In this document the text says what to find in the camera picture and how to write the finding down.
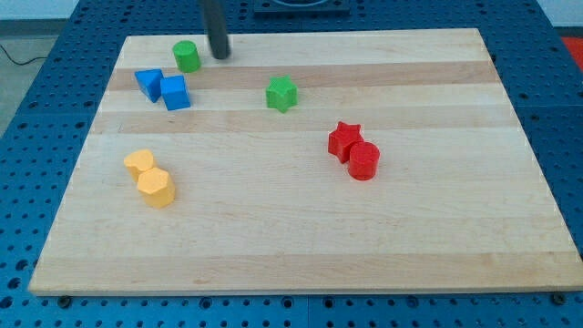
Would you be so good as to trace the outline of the dark cylindrical robot arm tool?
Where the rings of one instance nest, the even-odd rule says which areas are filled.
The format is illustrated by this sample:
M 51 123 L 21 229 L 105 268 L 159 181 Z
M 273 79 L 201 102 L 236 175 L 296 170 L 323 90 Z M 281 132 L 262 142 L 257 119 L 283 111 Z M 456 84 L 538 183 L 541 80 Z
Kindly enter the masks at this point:
M 198 1 L 212 56 L 218 60 L 230 57 L 230 40 L 226 17 L 219 0 Z

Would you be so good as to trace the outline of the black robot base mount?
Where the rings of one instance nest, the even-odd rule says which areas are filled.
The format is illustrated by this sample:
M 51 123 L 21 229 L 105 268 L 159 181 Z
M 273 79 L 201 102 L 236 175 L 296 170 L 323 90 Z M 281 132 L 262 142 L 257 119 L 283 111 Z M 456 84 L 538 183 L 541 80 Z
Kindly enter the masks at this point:
M 252 0 L 253 14 L 348 14 L 351 0 Z

